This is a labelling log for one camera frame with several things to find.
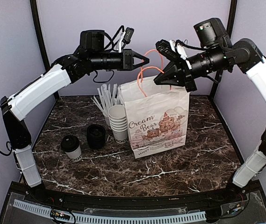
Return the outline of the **printed paper takeout bag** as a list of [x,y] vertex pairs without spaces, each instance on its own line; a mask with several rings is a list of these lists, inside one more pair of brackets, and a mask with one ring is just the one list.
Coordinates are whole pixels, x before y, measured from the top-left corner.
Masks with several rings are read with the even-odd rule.
[[153,76],[143,77],[148,69],[118,87],[136,159],[182,147],[187,136],[189,92],[173,84],[156,85]]

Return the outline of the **stack of white paper cups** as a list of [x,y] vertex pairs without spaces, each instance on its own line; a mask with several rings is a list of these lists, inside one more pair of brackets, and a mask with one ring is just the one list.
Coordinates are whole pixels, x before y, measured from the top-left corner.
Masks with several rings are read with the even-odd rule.
[[108,118],[116,142],[126,143],[129,137],[125,107],[123,105],[112,106],[108,111]]

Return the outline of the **stack of black cup lids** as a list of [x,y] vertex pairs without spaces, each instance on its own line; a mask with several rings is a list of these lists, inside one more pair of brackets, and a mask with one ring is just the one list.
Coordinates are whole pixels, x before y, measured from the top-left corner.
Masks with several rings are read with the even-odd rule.
[[86,130],[86,140],[91,149],[101,149],[106,142],[106,129],[98,124],[90,125]]

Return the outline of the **single black cup lid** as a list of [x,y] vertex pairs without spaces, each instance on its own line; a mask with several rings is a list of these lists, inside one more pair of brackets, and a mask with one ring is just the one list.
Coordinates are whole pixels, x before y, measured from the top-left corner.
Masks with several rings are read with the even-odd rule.
[[74,135],[67,135],[62,139],[60,146],[64,152],[73,152],[79,147],[79,139]]

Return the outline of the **single white paper cup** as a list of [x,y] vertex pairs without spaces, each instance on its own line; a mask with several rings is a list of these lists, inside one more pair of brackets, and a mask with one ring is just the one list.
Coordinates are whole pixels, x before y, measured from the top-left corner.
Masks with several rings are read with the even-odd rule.
[[82,152],[80,146],[71,152],[66,152],[67,156],[73,161],[78,162],[82,159]]

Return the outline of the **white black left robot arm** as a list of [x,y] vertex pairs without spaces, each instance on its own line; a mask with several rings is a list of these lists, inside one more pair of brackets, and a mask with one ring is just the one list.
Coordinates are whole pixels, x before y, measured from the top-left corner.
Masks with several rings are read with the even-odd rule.
[[77,47],[72,54],[56,59],[49,70],[38,76],[10,97],[0,100],[0,110],[9,140],[8,153],[14,154],[16,165],[25,182],[31,187],[31,196],[38,203],[46,203],[49,193],[43,183],[32,153],[31,134],[24,122],[26,116],[49,96],[80,80],[84,75],[100,70],[132,71],[150,62],[149,58],[131,50],[119,52]]

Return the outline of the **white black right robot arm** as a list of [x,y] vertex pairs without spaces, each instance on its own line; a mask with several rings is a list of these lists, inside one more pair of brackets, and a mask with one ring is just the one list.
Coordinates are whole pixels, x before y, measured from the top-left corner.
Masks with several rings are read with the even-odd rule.
[[[266,110],[266,57],[250,39],[241,39],[235,44],[217,40],[214,44],[202,47],[195,56],[185,54],[183,42],[160,40],[157,51],[170,62],[155,78],[156,85],[181,86],[187,92],[196,91],[195,79],[210,78],[209,74],[227,70],[231,72],[236,65],[256,88],[262,110]],[[259,145],[237,169],[231,178],[231,185],[222,191],[222,199],[231,203],[240,194],[240,189],[266,167],[266,128]]]

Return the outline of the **bundle of wrapped white straws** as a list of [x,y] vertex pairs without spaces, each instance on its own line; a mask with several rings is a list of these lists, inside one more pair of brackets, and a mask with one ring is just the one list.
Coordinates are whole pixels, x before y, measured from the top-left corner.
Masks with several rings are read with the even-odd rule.
[[108,116],[108,111],[112,106],[120,104],[118,90],[118,84],[103,84],[100,88],[97,88],[98,98],[96,96],[91,98],[104,116]]

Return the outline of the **white cup holding straws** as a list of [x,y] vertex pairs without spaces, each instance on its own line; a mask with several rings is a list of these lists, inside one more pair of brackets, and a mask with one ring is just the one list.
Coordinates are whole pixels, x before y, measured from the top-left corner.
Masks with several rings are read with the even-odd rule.
[[107,124],[107,126],[108,127],[110,127],[110,120],[109,120],[109,116],[104,112],[103,113],[103,115],[104,115],[104,118],[105,118],[105,122],[106,122],[106,124]]

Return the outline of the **black left corner post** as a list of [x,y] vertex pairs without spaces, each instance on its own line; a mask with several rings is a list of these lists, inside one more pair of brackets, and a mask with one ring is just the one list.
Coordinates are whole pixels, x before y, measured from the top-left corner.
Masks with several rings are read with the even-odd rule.
[[47,55],[47,51],[46,51],[46,47],[44,43],[43,32],[42,32],[41,23],[40,23],[40,17],[38,13],[37,0],[30,0],[29,2],[30,2],[30,8],[31,8],[31,13],[32,13],[36,38],[38,42],[38,47],[40,50],[44,68],[47,71],[50,68],[50,62],[48,59],[48,55]]

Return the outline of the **black front table rail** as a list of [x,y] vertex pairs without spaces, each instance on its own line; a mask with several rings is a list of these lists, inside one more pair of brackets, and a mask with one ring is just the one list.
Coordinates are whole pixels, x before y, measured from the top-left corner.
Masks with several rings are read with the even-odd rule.
[[190,210],[212,210],[218,209],[228,202],[236,202],[241,197],[232,194],[226,197],[227,189],[217,189],[201,193],[183,194],[177,196],[162,197],[108,197],[108,196],[87,196],[72,193],[64,193],[45,189],[47,196],[53,197],[54,201],[50,206],[60,209],[83,211],[86,208],[116,209],[116,210],[145,210],[145,209],[167,209],[187,207]]

